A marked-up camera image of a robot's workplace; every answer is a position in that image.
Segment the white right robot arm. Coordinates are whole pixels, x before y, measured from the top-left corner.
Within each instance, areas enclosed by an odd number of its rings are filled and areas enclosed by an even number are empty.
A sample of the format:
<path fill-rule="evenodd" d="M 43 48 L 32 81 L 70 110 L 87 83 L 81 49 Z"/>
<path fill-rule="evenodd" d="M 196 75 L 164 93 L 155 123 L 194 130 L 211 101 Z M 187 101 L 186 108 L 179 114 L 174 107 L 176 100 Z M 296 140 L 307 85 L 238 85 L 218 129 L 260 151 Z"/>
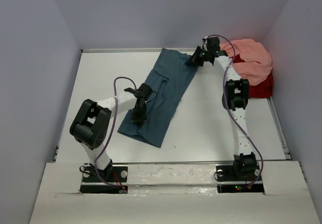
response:
<path fill-rule="evenodd" d="M 210 35 L 202 39 L 193 55 L 185 63 L 187 66 L 202 67 L 205 62 L 211 63 L 222 72 L 222 104 L 231 119 L 234 138 L 234 159 L 254 159 L 252 141 L 246 124 L 246 107 L 249 101 L 249 81 L 243 79 L 233 68 L 234 57 L 220 48 L 220 36 Z"/>

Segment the teal blue t shirt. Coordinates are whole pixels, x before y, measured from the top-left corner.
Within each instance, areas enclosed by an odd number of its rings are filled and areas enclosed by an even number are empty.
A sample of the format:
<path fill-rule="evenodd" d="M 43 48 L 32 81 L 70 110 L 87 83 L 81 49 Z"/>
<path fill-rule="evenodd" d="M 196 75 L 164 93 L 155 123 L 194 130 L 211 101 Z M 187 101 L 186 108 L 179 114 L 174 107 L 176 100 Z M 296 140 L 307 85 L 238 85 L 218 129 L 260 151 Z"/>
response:
<path fill-rule="evenodd" d="M 145 80 L 155 93 L 147 103 L 147 121 L 140 127 L 131 122 L 128 111 L 118 133 L 161 147 L 176 109 L 196 74 L 197 68 L 186 65 L 190 55 L 163 48 Z"/>

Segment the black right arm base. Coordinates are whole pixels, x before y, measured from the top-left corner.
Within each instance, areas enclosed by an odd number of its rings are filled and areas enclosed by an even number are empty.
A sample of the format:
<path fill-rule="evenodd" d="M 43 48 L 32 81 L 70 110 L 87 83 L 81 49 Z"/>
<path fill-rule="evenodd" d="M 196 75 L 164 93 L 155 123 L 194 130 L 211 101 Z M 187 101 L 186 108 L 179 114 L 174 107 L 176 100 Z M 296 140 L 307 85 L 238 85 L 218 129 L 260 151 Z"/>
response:
<path fill-rule="evenodd" d="M 232 164 L 219 165 L 213 175 L 218 193 L 264 193 L 254 153 L 235 155 Z"/>

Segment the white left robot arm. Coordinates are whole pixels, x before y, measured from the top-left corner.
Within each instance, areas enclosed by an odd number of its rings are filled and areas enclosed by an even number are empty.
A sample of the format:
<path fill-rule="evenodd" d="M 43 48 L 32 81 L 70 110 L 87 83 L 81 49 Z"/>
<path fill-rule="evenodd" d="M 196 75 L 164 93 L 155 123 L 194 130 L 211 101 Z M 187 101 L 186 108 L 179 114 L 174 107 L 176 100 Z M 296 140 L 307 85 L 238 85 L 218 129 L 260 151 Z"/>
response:
<path fill-rule="evenodd" d="M 98 180 L 106 181 L 111 177 L 112 160 L 104 150 L 110 119 L 129 111 L 130 122 L 141 126 L 147 120 L 146 103 L 152 93 L 150 86 L 141 84 L 138 89 L 126 88 L 112 98 L 83 101 L 69 133 L 85 149 Z"/>

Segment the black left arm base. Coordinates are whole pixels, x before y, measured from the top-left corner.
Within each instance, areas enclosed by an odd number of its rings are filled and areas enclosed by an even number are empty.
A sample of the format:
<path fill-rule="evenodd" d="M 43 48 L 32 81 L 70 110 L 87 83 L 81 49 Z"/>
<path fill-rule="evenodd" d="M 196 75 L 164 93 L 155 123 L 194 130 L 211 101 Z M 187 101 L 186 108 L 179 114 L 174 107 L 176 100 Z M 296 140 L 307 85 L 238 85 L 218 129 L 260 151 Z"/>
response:
<path fill-rule="evenodd" d="M 128 166 L 113 165 L 110 170 L 98 169 L 91 164 L 80 166 L 82 173 L 80 193 L 83 194 L 127 194 L 128 193 Z"/>

